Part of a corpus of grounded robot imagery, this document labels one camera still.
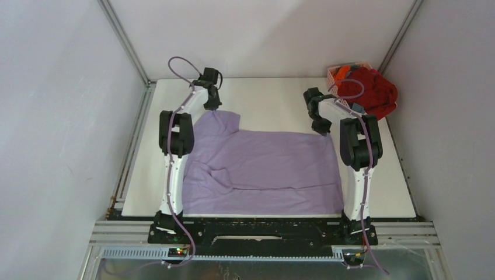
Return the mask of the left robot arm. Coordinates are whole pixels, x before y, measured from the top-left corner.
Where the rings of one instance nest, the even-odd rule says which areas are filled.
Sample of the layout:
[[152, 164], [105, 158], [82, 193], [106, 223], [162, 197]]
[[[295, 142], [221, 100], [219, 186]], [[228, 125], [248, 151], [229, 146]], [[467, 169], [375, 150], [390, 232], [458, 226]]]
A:
[[177, 109], [163, 110], [159, 115], [158, 142], [165, 163], [165, 182], [153, 225], [171, 243], [184, 237], [182, 189], [188, 156], [195, 144], [193, 126], [205, 111], [214, 111], [221, 104], [217, 83], [198, 78], [192, 81]]

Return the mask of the lavender t shirt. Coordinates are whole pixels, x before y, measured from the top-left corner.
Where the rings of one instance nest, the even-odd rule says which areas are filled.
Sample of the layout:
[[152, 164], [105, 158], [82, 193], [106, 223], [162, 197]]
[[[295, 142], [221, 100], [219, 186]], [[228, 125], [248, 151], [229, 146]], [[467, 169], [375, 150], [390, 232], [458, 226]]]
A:
[[247, 131], [240, 115], [204, 114], [195, 123], [183, 208], [197, 215], [333, 215], [344, 208], [328, 136]]

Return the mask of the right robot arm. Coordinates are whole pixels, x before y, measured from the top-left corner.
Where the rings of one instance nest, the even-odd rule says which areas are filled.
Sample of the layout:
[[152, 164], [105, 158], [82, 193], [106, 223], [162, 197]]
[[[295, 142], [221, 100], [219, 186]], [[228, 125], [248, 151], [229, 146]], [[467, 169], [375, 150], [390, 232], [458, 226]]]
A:
[[316, 87], [303, 93], [312, 120], [312, 129], [326, 136], [335, 127], [339, 131], [339, 153], [348, 168], [348, 187], [341, 217], [339, 235], [342, 241], [354, 244], [369, 231], [369, 189], [372, 174], [383, 155], [383, 146], [376, 116], [356, 112], [332, 94], [323, 94]]

